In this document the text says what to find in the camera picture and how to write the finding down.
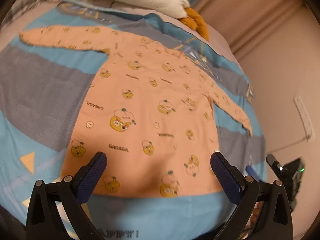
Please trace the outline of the person's right hand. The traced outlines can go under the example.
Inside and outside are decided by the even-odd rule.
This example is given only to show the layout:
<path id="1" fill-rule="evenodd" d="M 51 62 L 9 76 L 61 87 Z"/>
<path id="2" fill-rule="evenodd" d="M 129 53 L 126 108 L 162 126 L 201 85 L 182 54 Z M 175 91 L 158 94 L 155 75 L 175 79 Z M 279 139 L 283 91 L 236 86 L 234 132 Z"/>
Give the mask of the person's right hand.
<path id="1" fill-rule="evenodd" d="M 261 211 L 261 208 L 263 207 L 263 204 L 264 204 L 264 202 L 258 202 L 255 205 L 253 212 L 252 212 L 250 219 L 249 219 L 249 225 L 248 225 L 249 229 L 252 229 L 255 226 L 255 224 L 259 218 L 260 211 Z"/>

